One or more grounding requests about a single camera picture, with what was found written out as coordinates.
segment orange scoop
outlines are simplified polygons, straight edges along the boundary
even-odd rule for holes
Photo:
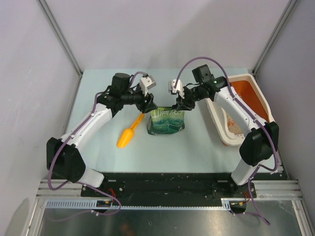
[[[141,113],[138,116],[137,120],[132,124],[132,126],[123,131],[123,133],[121,134],[121,136],[117,142],[117,147],[124,148],[125,146],[127,146],[127,144],[130,142],[130,140],[132,139],[132,137],[134,135],[134,130],[136,129],[138,124],[142,121],[143,117],[144,117],[144,114]]]

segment light blue tabletop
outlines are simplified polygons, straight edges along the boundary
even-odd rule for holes
[[[68,129],[77,125],[90,111],[94,95],[111,84],[115,73],[134,74],[139,70],[152,75],[157,82],[150,93],[153,93],[158,106],[175,104],[177,96],[168,92],[168,81],[177,77],[179,69],[85,70]],[[226,71],[228,75],[248,72],[245,68],[228,68]],[[218,68],[211,69],[211,72],[216,77],[223,75]],[[183,85],[194,83],[191,69],[183,72],[181,80]],[[134,85],[138,81],[139,77],[135,79]],[[130,127],[139,114],[135,105],[124,106],[99,129],[81,153],[90,168],[100,172],[219,173],[234,171],[241,159],[239,147],[223,145],[205,101],[197,102],[194,110],[185,112],[185,129],[172,135],[149,135],[147,122],[150,114],[146,114],[131,142],[123,149],[117,148],[116,142],[122,131]],[[273,158],[267,160],[265,165],[273,167]]]

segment plastic bin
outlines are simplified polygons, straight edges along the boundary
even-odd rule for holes
[[[269,122],[274,121],[270,107],[251,74],[230,76],[229,80],[240,97],[259,116]],[[215,102],[212,102],[210,99],[206,99],[206,102],[223,143],[229,146],[241,145],[244,135],[242,132],[238,132],[238,125]]]

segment white wall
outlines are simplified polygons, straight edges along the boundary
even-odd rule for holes
[[[300,181],[315,222],[315,1],[303,0],[258,73],[276,122],[280,151]]]
[[[7,234],[17,236],[78,77],[35,0],[1,1],[0,53],[0,235],[13,216]]]
[[[252,69],[288,0],[47,0],[84,69]]]

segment green plastic bag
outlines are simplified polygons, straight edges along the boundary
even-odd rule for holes
[[[151,111],[147,125],[151,135],[174,134],[185,128],[184,111],[176,111],[171,107],[158,107]]]

